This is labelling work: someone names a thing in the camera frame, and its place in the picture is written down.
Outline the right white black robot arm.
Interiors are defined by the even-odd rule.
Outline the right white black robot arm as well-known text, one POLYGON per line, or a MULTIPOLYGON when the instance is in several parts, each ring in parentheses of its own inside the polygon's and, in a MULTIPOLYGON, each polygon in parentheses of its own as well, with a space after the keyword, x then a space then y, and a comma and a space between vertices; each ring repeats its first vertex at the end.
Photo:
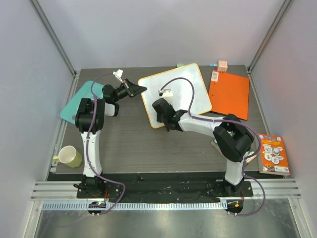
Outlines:
POLYGON ((226 158, 226 172, 223 189, 226 194, 234 196, 242 189, 246 158, 254 137, 239 119, 229 114, 223 118, 206 117, 191 114, 187 110, 175 110, 167 100, 156 100, 152 107, 168 131, 196 132, 210 136, 226 158))

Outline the yellow framed whiteboard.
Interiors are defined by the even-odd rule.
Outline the yellow framed whiteboard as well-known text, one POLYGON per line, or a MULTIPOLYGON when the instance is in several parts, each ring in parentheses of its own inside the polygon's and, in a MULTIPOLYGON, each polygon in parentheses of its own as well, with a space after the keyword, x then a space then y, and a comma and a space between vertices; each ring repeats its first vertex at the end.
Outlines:
POLYGON ((141 96, 150 125, 154 129, 164 126, 163 123, 157 122, 157 114, 152 107, 152 103, 159 99, 161 89, 172 91, 172 105, 175 110, 187 110, 192 96, 192 113, 201 115, 212 109, 200 68, 195 63, 141 78, 138 85, 147 88, 141 96))

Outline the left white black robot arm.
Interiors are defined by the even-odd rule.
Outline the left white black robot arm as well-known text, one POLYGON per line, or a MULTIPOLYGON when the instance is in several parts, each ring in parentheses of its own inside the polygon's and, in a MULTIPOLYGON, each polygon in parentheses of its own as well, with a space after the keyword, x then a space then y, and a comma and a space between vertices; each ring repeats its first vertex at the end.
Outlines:
POLYGON ((140 95, 147 90, 144 86, 124 79, 114 88, 107 84, 102 87, 102 96, 94 95, 93 99, 82 98, 75 116, 75 126, 78 128, 84 146, 84 170, 77 188, 78 198, 99 198, 106 192, 106 183, 102 178, 100 163, 100 135, 105 117, 115 117, 119 112, 119 100, 140 95))

